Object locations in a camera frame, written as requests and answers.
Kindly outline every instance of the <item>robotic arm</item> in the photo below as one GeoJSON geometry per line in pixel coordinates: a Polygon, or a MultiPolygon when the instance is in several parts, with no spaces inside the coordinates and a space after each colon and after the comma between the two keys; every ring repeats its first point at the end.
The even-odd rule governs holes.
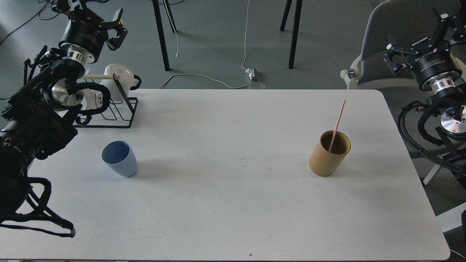
{"type": "Polygon", "coordinates": [[[398,117],[398,130],[403,139],[419,153],[432,162],[452,171],[460,184],[466,188],[466,151],[457,150],[449,139],[466,140],[466,84],[462,79],[462,71],[450,52],[451,46],[466,43],[466,29],[459,15],[453,17],[439,15],[438,25],[431,37],[426,37],[414,43],[409,48],[398,47],[389,36],[390,44],[384,53],[384,60],[394,75],[409,68],[414,79],[423,91],[433,91],[427,104],[419,101],[407,105],[398,117]],[[420,135],[430,143],[445,145],[450,153],[443,158],[432,155],[409,135],[404,117],[414,108],[423,108],[424,113],[418,121],[420,135]],[[431,116],[440,115],[440,125],[436,131],[441,139],[427,133],[424,125],[431,116]]]}
{"type": "Polygon", "coordinates": [[[24,86],[8,99],[8,107],[2,117],[9,122],[0,130],[0,227],[32,229],[49,234],[73,237],[73,224],[62,219],[47,207],[51,185],[44,178],[32,178],[27,171],[32,161],[46,159],[63,149],[77,130],[72,126],[78,114],[90,116],[108,108],[110,92],[96,83],[78,83],[84,75],[86,63],[97,62],[103,45],[110,50],[118,49],[127,30],[120,21],[123,10],[117,10],[114,20],[105,22],[87,8],[84,0],[51,1],[55,12],[66,14],[68,25],[59,48],[41,50],[31,64],[25,61],[24,86]],[[107,30],[116,30],[116,37],[109,38],[107,30]],[[36,67],[40,72],[33,77],[36,67]],[[103,94],[100,108],[82,110],[85,90],[103,94]],[[60,117],[55,111],[68,112],[60,117]],[[42,184],[44,191],[39,197],[32,184],[42,184]],[[16,211],[27,201],[33,208],[28,214],[16,211]],[[5,221],[25,222],[42,220],[53,222],[70,233],[55,233],[41,228],[4,224],[5,221]]]}

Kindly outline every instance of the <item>power outlet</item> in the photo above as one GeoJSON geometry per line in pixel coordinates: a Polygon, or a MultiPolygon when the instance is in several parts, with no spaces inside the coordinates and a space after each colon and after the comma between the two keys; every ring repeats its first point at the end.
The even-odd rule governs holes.
{"type": "Polygon", "coordinates": [[[248,82],[262,82],[262,73],[257,71],[255,68],[246,69],[246,74],[249,77],[248,82]]]}

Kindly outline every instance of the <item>white mug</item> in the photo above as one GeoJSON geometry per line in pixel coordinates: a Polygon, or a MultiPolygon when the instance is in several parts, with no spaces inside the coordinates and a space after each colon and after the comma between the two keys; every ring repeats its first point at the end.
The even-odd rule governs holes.
{"type": "MultiPolygon", "coordinates": [[[[133,72],[121,64],[110,64],[105,68],[103,72],[104,75],[112,76],[113,74],[120,76],[120,84],[123,87],[125,95],[128,96],[130,90],[138,89],[141,85],[141,78],[134,75],[133,72]],[[137,80],[138,83],[133,86],[134,80],[137,80]]],[[[104,85],[110,91],[110,97],[113,101],[122,101],[123,96],[120,90],[113,79],[102,79],[100,82],[101,85],[104,85]]]]}

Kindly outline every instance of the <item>black chair leg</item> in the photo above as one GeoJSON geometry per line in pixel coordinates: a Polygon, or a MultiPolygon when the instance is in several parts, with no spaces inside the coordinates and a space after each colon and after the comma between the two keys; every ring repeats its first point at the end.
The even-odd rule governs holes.
{"type": "Polygon", "coordinates": [[[287,0],[287,4],[285,5],[285,11],[283,12],[283,18],[281,19],[281,25],[280,25],[280,31],[282,32],[285,30],[285,26],[287,24],[288,14],[290,13],[292,1],[293,0],[287,0]]]}
{"type": "Polygon", "coordinates": [[[170,64],[168,62],[167,45],[165,43],[164,27],[162,26],[162,17],[160,15],[160,7],[158,1],[152,1],[154,6],[155,23],[157,24],[158,39],[160,41],[160,48],[162,49],[162,59],[164,60],[165,71],[170,71],[170,64]]]}
{"type": "Polygon", "coordinates": [[[466,241],[466,210],[461,214],[461,225],[463,226],[463,235],[466,241]]]}
{"type": "Polygon", "coordinates": [[[164,3],[165,11],[167,12],[168,21],[170,22],[171,31],[173,33],[178,32],[178,30],[176,29],[175,20],[173,19],[173,15],[171,13],[170,4],[167,2],[167,0],[162,0],[162,2],[164,3]]]}
{"type": "Polygon", "coordinates": [[[296,44],[298,42],[299,21],[301,19],[302,0],[296,1],[295,23],[293,24],[293,35],[291,38],[290,59],[288,68],[293,69],[295,66],[296,44]]]}

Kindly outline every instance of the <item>straw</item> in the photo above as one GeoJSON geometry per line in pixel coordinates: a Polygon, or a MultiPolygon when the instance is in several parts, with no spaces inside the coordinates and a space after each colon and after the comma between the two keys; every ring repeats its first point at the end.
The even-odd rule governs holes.
{"type": "Polygon", "coordinates": [[[343,107],[345,107],[346,99],[343,100],[342,108],[340,109],[340,115],[336,121],[335,130],[333,130],[332,140],[330,141],[329,152],[332,153],[333,141],[335,140],[336,130],[338,129],[338,124],[340,124],[340,119],[342,118],[343,107]]]}

